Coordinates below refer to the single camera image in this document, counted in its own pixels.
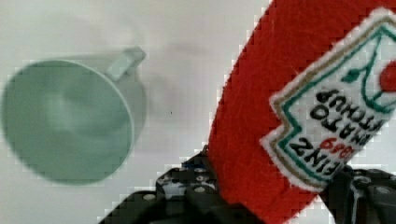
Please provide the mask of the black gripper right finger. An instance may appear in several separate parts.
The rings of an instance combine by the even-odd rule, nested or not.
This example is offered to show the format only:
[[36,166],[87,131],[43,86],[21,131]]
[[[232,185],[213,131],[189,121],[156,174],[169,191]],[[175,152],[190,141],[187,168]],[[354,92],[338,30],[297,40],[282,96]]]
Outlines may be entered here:
[[346,166],[320,193],[336,224],[396,224],[395,175]]

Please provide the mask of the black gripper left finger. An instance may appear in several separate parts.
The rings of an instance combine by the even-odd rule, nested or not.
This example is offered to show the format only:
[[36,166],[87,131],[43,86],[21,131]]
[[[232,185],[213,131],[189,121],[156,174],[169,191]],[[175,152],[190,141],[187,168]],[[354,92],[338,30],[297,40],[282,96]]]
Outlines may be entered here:
[[98,224],[264,224],[241,203],[228,203],[208,147],[158,177],[153,190],[127,196]]

